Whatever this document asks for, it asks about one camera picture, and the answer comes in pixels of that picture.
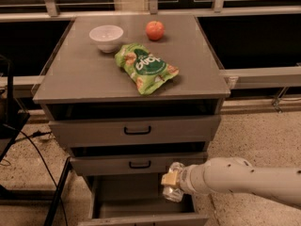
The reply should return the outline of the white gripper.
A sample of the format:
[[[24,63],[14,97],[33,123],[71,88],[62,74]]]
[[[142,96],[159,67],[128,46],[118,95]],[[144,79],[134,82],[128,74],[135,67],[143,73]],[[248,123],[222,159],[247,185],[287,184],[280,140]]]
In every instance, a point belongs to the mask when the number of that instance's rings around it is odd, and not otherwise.
[[[161,184],[163,186],[178,186],[180,184],[181,190],[189,195],[205,194],[206,185],[203,172],[202,165],[191,165],[182,169],[180,179],[177,171],[164,174]]]

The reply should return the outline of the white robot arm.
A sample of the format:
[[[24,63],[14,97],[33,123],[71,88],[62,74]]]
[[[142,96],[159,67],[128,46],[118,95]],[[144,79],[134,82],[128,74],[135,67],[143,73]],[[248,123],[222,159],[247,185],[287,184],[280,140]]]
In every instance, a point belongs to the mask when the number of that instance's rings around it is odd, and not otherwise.
[[[184,194],[245,193],[301,207],[300,168],[258,168],[241,157],[216,157],[203,164],[171,164],[162,176],[163,195],[180,202]]]

